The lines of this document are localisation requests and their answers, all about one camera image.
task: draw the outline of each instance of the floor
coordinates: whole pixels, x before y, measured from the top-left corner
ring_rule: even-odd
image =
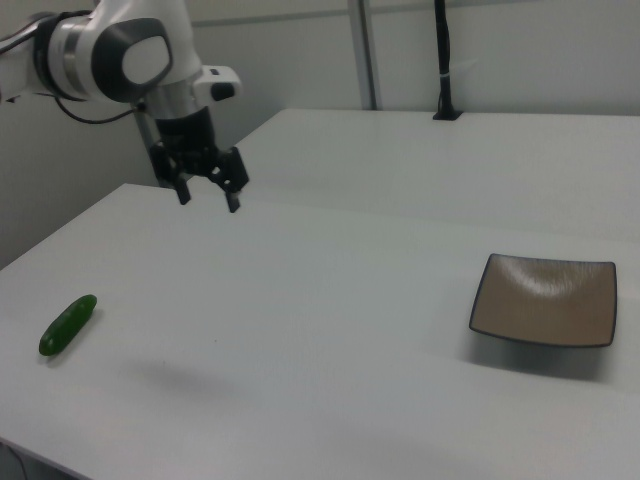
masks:
[[[0,479],[2,480],[75,480],[37,460],[21,455],[27,473],[24,478],[16,458],[5,445],[0,444]]]

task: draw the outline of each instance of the black cable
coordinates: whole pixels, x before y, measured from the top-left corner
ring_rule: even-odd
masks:
[[[126,111],[124,113],[121,113],[120,115],[116,115],[115,117],[111,117],[111,118],[105,118],[104,120],[88,120],[86,118],[82,118],[82,117],[77,116],[75,113],[73,113],[69,109],[67,109],[67,107],[65,107],[62,104],[62,101],[60,101],[60,99],[58,97],[53,96],[53,95],[47,95],[47,94],[44,94],[44,96],[53,97],[53,99],[58,104],[58,107],[60,107],[60,110],[62,110],[66,115],[68,115],[69,117],[73,118],[76,122],[86,123],[87,125],[104,125],[105,123],[115,122],[116,120],[120,120],[121,118],[124,118],[124,117],[126,117],[128,115],[131,115],[132,113],[136,113],[136,111],[137,111],[137,110],[128,110],[128,111]]]
[[[16,40],[13,43],[10,43],[9,45],[0,48],[0,55],[7,53],[10,50],[13,50],[15,47],[17,47],[18,45],[20,45],[21,43],[26,42],[27,40],[30,40],[33,38],[33,35],[35,34],[35,30],[31,33],[29,33],[28,35],[25,35],[24,37],[20,37],[18,40]]]
[[[9,453],[11,455],[13,455],[15,457],[15,459],[18,461],[18,463],[20,464],[20,468],[22,469],[22,476],[24,477],[24,480],[29,480],[29,476],[27,475],[27,469],[24,466],[24,462],[22,461],[22,457],[20,457],[20,455],[18,455],[15,450],[13,448],[11,448],[9,445],[5,445],[5,447],[7,447],[7,450],[9,451]]]

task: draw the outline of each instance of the table surface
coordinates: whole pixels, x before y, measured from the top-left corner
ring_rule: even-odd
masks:
[[[285,111],[237,214],[123,186],[0,272],[0,437],[93,480],[636,479],[639,130]],[[616,262],[613,345],[468,330],[493,252]]]

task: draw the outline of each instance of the green cucumber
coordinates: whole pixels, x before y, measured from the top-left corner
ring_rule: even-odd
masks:
[[[56,318],[40,339],[40,354],[45,357],[62,352],[91,318],[98,299],[85,295],[73,302]]]

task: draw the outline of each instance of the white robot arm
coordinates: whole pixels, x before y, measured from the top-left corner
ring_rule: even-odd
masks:
[[[209,109],[241,83],[228,67],[202,65],[182,0],[102,0],[94,11],[31,17],[0,39],[0,103],[28,92],[138,105],[161,136],[149,152],[155,174],[180,202],[191,198],[183,178],[191,174],[239,207],[249,178],[237,149],[216,147]]]

